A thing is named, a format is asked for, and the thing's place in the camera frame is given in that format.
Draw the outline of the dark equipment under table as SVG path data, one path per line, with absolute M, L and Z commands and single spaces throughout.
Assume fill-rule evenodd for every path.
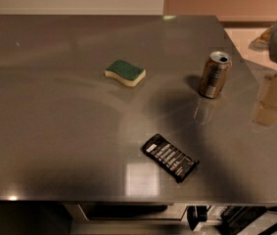
M 277 235 L 277 207 L 190 206 L 187 221 L 204 235 Z

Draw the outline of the green and yellow sponge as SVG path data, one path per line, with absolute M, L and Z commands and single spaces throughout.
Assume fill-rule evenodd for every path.
M 126 61 L 116 60 L 104 70 L 104 76 L 113 78 L 127 87 L 135 87 L 146 76 L 146 70 Z

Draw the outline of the black snack bar wrapper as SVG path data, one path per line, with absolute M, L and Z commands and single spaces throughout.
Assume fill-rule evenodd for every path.
M 143 145 L 142 152 L 168 172 L 178 183 L 183 182 L 200 163 L 194 161 L 160 134 L 151 137 Z

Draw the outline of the orange soda can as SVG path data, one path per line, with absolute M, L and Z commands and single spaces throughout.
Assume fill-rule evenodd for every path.
M 220 94 L 232 67 L 232 57 L 223 51 L 212 52 L 205 64 L 199 85 L 199 93 L 209 99 Z

